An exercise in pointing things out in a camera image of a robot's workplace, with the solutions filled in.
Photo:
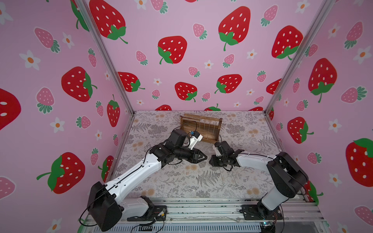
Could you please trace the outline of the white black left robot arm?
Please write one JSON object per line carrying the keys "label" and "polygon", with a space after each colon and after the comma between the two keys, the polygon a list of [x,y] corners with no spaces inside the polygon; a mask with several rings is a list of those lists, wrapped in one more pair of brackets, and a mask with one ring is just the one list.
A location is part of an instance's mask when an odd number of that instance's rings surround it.
{"label": "white black left robot arm", "polygon": [[101,231],[113,228],[121,219],[141,221],[149,226],[166,216],[166,206],[155,206],[146,196],[125,198],[141,182],[169,165],[174,159],[198,164],[207,156],[195,145],[203,136],[194,131],[189,136],[181,129],[174,129],[164,142],[151,147],[145,157],[121,176],[102,184],[95,183],[89,194],[86,210]]}

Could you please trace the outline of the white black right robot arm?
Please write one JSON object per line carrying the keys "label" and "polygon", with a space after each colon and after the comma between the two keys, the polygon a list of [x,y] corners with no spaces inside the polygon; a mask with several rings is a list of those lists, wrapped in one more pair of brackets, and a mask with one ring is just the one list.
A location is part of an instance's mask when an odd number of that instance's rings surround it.
{"label": "white black right robot arm", "polygon": [[215,154],[209,163],[213,167],[242,167],[261,170],[270,174],[274,187],[257,203],[256,211],[265,218],[299,191],[306,189],[309,181],[304,170],[286,153],[280,152],[275,157],[233,150],[226,141],[214,144]]}

